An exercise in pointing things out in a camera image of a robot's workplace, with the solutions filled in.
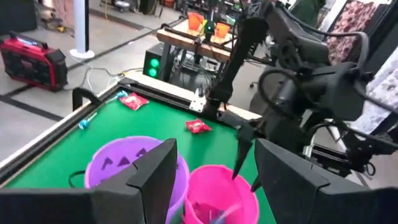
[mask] red power station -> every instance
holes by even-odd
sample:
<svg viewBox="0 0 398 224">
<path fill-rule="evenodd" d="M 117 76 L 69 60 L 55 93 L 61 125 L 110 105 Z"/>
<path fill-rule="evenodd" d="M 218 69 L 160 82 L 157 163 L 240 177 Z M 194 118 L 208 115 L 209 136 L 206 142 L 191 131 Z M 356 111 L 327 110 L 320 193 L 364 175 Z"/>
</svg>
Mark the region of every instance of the red power station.
<svg viewBox="0 0 398 224">
<path fill-rule="evenodd" d="M 0 52 L 6 73 L 15 80 L 51 91 L 68 83 L 64 54 L 45 42 L 10 32 L 9 39 L 0 40 Z"/>
</svg>

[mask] purple plastic bucket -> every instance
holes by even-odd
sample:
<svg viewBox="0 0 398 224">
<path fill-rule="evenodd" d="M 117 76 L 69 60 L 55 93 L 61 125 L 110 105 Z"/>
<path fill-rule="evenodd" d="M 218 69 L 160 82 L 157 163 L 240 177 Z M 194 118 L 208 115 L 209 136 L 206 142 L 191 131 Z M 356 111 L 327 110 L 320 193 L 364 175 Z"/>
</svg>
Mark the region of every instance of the purple plastic bucket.
<svg viewBox="0 0 398 224">
<path fill-rule="evenodd" d="M 107 143 L 94 154 L 93 159 L 88 164 L 85 174 L 85 187 L 96 186 L 101 181 L 117 174 L 162 142 L 147 136 L 134 136 Z M 166 223 L 170 223 L 176 211 L 182 207 L 188 192 L 189 168 L 180 154 L 177 157 L 177 165 L 178 169 Z"/>
</svg>

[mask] floor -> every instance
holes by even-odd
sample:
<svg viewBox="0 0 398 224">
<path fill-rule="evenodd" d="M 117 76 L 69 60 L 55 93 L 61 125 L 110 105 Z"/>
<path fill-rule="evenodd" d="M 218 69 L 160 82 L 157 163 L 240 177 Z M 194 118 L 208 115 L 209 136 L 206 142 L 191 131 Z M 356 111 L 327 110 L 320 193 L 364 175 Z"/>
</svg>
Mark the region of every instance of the floor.
<svg viewBox="0 0 398 224">
<path fill-rule="evenodd" d="M 65 1 L 67 4 L 72 2 L 72 0 Z M 178 19 L 180 15 L 168 8 L 163 10 L 161 18 L 131 12 L 120 13 L 112 7 L 106 8 L 106 16 L 104 12 L 105 8 L 100 7 L 98 0 L 90 0 L 90 47 L 96 57 L 88 63 L 80 63 L 68 55 L 68 51 L 74 47 L 74 38 L 68 34 L 50 32 L 41 27 L 24 33 L 29 37 L 47 42 L 51 47 L 60 48 L 67 56 L 69 82 L 67 89 L 79 86 L 84 79 L 85 71 L 91 67 L 106 68 L 111 73 L 142 67 L 145 50 L 159 43 L 154 35 L 156 29 L 162 23 Z M 64 13 L 70 14 L 70 8 Z M 263 52 L 264 49 L 259 48 L 256 54 L 262 57 Z M 249 84 L 257 81 L 263 69 L 263 66 L 245 63 L 233 83 L 234 93 L 229 103 L 248 110 L 250 100 L 255 94 L 255 89 L 250 89 Z M 103 71 L 94 70 L 90 76 L 94 92 L 106 88 L 109 81 L 110 77 Z M 27 144 L 70 112 L 72 112 L 71 91 L 52 93 L 11 80 L 5 74 L 4 65 L 0 61 L 0 131 L 2 133 L 0 135 L 2 146 L 0 160 Z M 316 142 L 339 149 L 325 129 L 317 133 Z M 368 185 L 370 187 L 398 186 L 396 176 L 398 162 L 391 162 L 389 158 L 386 160 L 381 157 L 376 158 L 375 161 L 376 167 L 382 172 L 378 172 L 379 176 L 373 180 L 366 179 Z M 350 178 L 359 182 L 355 175 Z"/>
</svg>

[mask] orange bucket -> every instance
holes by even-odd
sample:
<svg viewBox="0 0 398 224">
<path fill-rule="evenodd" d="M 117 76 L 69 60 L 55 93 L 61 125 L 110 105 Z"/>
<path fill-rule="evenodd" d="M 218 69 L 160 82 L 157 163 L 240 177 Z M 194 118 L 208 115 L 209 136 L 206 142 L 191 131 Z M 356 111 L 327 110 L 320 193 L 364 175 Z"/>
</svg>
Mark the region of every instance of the orange bucket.
<svg viewBox="0 0 398 224">
<path fill-rule="evenodd" d="M 221 22 L 217 22 L 216 25 L 216 36 L 219 38 L 225 38 L 229 32 L 230 26 Z"/>
<path fill-rule="evenodd" d="M 190 30 L 198 30 L 205 18 L 203 15 L 195 12 L 188 13 L 188 27 Z"/>
</svg>

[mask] table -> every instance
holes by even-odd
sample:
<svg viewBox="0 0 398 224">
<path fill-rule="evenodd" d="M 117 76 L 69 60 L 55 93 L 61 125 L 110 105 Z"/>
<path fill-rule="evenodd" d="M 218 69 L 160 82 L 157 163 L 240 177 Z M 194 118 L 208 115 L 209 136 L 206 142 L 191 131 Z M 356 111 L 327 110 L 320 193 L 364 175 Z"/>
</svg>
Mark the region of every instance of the table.
<svg viewBox="0 0 398 224">
<path fill-rule="evenodd" d="M 122 80 L 126 81 L 132 82 L 132 87 L 125 84 L 109 87 L 98 95 L 98 102 L 85 103 L 1 161 L 0 186 L 13 189 L 69 188 L 70 174 L 86 169 L 101 146 L 126 136 L 176 138 L 178 151 L 187 161 L 190 171 L 203 164 L 224 164 L 233 168 L 238 144 L 236 130 L 203 118 L 213 129 L 211 132 L 194 135 L 186 130 L 186 121 L 201 118 L 200 114 L 188 110 L 193 92 L 138 73 Z M 150 103 L 138 111 L 132 111 L 119 101 L 106 103 L 120 90 L 134 91 L 150 99 Z M 231 105 L 226 107 L 245 119 L 259 117 Z M 98 115 L 88 129 L 77 127 L 79 121 L 95 112 Z M 257 176 L 253 151 L 240 171 L 249 183 Z M 74 184 L 83 187 L 83 177 L 76 177 Z M 264 192 L 258 190 L 257 196 L 261 208 L 259 223 L 275 223 Z"/>
<path fill-rule="evenodd" d="M 188 28 L 188 19 L 185 19 L 178 25 L 173 27 L 174 30 L 177 30 L 179 32 L 184 32 L 186 34 L 190 34 L 192 36 L 199 36 L 201 28 L 198 30 L 190 30 Z M 173 32 L 169 32 L 165 29 L 161 29 L 157 31 L 156 37 L 159 41 L 164 43 L 163 47 L 163 54 L 162 54 L 162 60 L 160 62 L 160 71 L 165 70 L 165 66 L 167 62 L 169 61 L 169 54 L 170 54 L 170 48 L 171 46 L 176 46 L 178 48 L 182 48 L 184 50 L 188 50 L 191 52 L 195 52 L 195 49 L 197 45 L 194 43 L 194 40 L 184 37 L 178 34 L 175 34 Z M 221 39 L 219 37 L 212 36 L 211 41 L 216 43 L 216 44 L 222 44 L 223 42 L 227 40 L 232 39 L 232 34 L 227 34 L 224 39 Z M 232 48 L 232 42 L 228 43 L 225 45 L 227 49 Z M 210 46 L 208 44 L 201 44 L 201 46 L 198 47 L 197 49 L 197 54 L 206 56 L 208 58 L 213 58 L 216 59 L 217 61 L 221 63 L 225 63 L 229 60 L 229 55 L 230 50 L 225 50 L 225 49 L 220 49 L 214 46 Z M 162 76 L 162 79 L 165 81 L 169 80 L 169 74 L 164 74 Z"/>
</svg>

